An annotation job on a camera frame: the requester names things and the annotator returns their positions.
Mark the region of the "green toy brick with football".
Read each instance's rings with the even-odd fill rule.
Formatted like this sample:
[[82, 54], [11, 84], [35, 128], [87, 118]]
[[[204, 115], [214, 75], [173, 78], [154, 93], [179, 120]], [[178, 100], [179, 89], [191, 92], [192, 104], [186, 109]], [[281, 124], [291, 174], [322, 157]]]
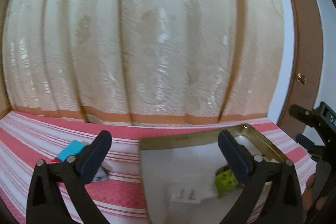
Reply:
[[214, 185], [218, 192], [218, 198], [223, 198], [228, 192], [237, 187], [238, 181], [232, 170], [227, 169], [216, 174]]

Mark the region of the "brown wooden door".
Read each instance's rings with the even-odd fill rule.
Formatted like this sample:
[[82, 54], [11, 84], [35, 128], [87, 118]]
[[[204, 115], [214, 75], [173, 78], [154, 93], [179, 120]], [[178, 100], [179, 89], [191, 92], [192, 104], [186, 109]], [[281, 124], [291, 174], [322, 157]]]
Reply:
[[[311, 110], [317, 98], [323, 61], [323, 34], [317, 0], [290, 0], [294, 23], [294, 58], [289, 90], [277, 125], [291, 138], [302, 133], [305, 125], [289, 115], [296, 104]], [[307, 78], [300, 84], [297, 73]]]

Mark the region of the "brass door knob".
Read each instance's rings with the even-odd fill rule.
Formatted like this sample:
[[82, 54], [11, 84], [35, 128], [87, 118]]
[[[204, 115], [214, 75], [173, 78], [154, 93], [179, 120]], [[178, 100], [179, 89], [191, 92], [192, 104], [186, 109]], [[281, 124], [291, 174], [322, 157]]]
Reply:
[[300, 84], [306, 85], [307, 84], [307, 78], [302, 73], [297, 73], [296, 79]]

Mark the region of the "cream floral curtain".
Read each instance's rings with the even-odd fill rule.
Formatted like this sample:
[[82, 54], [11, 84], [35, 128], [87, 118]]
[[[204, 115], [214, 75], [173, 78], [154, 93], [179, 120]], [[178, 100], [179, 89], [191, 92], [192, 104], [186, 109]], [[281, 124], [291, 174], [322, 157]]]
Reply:
[[282, 0], [8, 0], [14, 110], [93, 123], [208, 124], [266, 116]]

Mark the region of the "blue toy brick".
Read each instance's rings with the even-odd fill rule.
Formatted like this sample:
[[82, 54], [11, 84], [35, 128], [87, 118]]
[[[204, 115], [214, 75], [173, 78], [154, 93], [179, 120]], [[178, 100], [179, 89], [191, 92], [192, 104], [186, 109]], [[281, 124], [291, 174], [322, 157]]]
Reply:
[[79, 154], [83, 148], [85, 147], [85, 144], [73, 140], [71, 143], [69, 143], [69, 145], [67, 145], [64, 149], [62, 149], [58, 154], [57, 154], [57, 158], [60, 161], [65, 161], [67, 159], [67, 157], [69, 156], [75, 156], [77, 154]]

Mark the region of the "red white striped cloth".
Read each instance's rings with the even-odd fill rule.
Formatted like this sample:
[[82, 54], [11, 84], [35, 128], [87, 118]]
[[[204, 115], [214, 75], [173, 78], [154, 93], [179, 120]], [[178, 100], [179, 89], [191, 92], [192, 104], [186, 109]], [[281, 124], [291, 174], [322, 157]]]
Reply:
[[112, 147], [106, 157], [109, 178], [87, 186], [95, 204], [112, 223], [146, 223], [141, 189], [139, 141], [209, 130], [201, 126], [109, 126], [12, 111], [1, 119], [1, 199], [19, 223], [26, 221], [27, 195], [35, 163], [54, 162], [71, 141], [91, 143], [107, 130]]

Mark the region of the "black white small object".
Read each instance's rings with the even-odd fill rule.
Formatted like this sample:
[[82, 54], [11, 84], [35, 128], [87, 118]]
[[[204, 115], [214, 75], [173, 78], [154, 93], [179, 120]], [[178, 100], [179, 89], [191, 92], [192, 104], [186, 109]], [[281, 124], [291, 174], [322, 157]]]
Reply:
[[109, 178], [109, 172], [103, 166], [100, 166], [93, 178], [93, 182], [102, 182], [106, 181]]

